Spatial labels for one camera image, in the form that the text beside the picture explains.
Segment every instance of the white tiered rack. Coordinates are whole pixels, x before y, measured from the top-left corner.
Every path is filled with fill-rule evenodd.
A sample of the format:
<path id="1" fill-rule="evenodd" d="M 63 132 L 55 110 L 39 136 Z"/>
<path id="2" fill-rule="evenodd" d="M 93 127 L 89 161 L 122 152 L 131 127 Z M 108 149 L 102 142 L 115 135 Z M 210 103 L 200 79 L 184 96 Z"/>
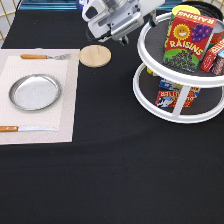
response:
<path id="1" fill-rule="evenodd" d="M 214 76 L 211 72 L 206 73 L 199 69 L 195 73 L 183 72 L 181 70 L 177 70 L 175 68 L 165 66 L 162 63 L 163 59 L 163 43 L 161 40 L 165 40 L 165 35 L 168 29 L 168 22 L 170 19 L 171 13 L 166 13 L 157 17 L 158 25 L 155 28 L 150 27 L 149 23 L 146 24 L 140 34 L 138 40 L 138 52 L 141 57 L 143 64 L 139 66 L 136 71 L 134 80 L 133 80 L 133 90 L 136 98 L 140 102 L 140 104 L 147 109 L 149 112 L 154 115 L 163 118 L 168 121 L 176 122 L 176 123 L 198 123 L 209 120 L 219 114 L 224 108 L 224 76 Z M 156 40 L 153 40 L 153 43 L 150 43 L 148 37 L 150 37 L 150 33 L 155 35 Z M 177 104 L 173 111 L 169 109 L 161 109 L 155 106 L 156 96 L 152 100 L 150 97 L 147 97 L 145 94 L 146 91 L 143 91 L 141 88 L 140 79 L 141 76 L 146 77 L 146 66 L 149 67 L 154 73 L 156 73 L 159 77 L 168 79 L 174 83 L 178 83 L 183 85 L 180 96 L 178 98 Z M 154 83 L 153 79 L 156 77 L 148 74 L 146 79 L 149 83 Z M 159 86 L 148 86 L 148 88 L 155 88 Z M 198 98 L 196 98 L 190 108 L 183 108 L 183 105 L 187 99 L 187 95 L 190 91 L 191 87 L 199 87 L 203 88 L 199 93 Z M 207 96 L 211 96 L 208 99 L 209 102 L 206 102 L 206 94 Z M 200 107 L 200 100 L 203 99 L 203 103 L 201 107 L 204 109 L 195 109 L 196 107 Z"/>

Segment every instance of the food package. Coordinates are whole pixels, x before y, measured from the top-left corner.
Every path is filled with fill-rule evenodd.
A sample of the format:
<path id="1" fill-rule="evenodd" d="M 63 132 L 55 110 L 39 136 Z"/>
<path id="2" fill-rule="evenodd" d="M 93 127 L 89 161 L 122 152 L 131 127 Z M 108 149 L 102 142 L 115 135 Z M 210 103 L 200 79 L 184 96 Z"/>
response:
<path id="1" fill-rule="evenodd" d="M 224 49 L 224 39 L 222 39 L 219 43 L 214 45 L 211 49 L 206 53 L 201 69 L 203 71 L 209 72 L 213 66 L 213 63 L 218 55 L 218 53 Z"/>
<path id="2" fill-rule="evenodd" d="M 158 76 L 155 72 L 153 72 L 150 68 L 147 67 L 147 72 L 152 76 Z"/>
<path id="3" fill-rule="evenodd" d="M 214 66 L 212 68 L 212 72 L 215 75 L 223 75 L 224 74 L 224 50 L 221 50 L 218 53 L 218 56 L 215 59 Z"/>
<path id="4" fill-rule="evenodd" d="M 169 81 L 168 79 L 161 78 L 159 87 L 170 90 L 170 91 L 180 91 L 183 86 L 174 82 Z M 201 88 L 191 87 L 190 91 L 194 92 L 195 97 L 198 96 Z"/>
<path id="5" fill-rule="evenodd" d="M 194 72 L 217 19 L 179 11 L 173 20 L 164 63 L 178 69 Z"/>
<path id="6" fill-rule="evenodd" d="M 157 107 L 175 107 L 180 91 L 159 91 L 156 106 Z M 183 107 L 190 107 L 195 99 L 194 92 L 190 91 Z"/>

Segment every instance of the raisins box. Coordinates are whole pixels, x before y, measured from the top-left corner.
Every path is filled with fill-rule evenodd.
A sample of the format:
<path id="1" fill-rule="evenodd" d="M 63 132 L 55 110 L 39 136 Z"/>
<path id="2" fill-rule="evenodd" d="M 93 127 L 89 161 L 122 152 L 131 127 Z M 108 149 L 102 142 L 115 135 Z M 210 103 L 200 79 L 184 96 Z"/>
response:
<path id="1" fill-rule="evenodd" d="M 194 72 L 217 19 L 179 11 L 173 20 L 164 63 Z"/>

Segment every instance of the black table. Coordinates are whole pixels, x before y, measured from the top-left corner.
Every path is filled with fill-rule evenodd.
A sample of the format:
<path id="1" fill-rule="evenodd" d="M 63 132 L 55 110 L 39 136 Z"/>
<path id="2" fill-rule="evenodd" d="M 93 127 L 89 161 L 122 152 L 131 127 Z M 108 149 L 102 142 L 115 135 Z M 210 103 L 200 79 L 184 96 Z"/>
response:
<path id="1" fill-rule="evenodd" d="M 83 48 L 77 11 L 18 11 L 4 49 Z M 223 224 L 224 112 L 191 125 L 136 100 L 140 30 L 80 64 L 72 143 L 0 146 L 0 223 Z"/>

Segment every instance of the cork coaster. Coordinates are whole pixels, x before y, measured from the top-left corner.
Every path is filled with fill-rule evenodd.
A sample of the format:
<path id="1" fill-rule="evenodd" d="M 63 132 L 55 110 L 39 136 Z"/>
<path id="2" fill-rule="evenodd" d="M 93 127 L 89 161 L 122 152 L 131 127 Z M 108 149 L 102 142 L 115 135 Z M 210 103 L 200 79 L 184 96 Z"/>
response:
<path id="1" fill-rule="evenodd" d="M 104 46 L 90 45 L 80 51 L 79 60 L 88 67 L 102 67 L 111 60 L 111 52 Z"/>

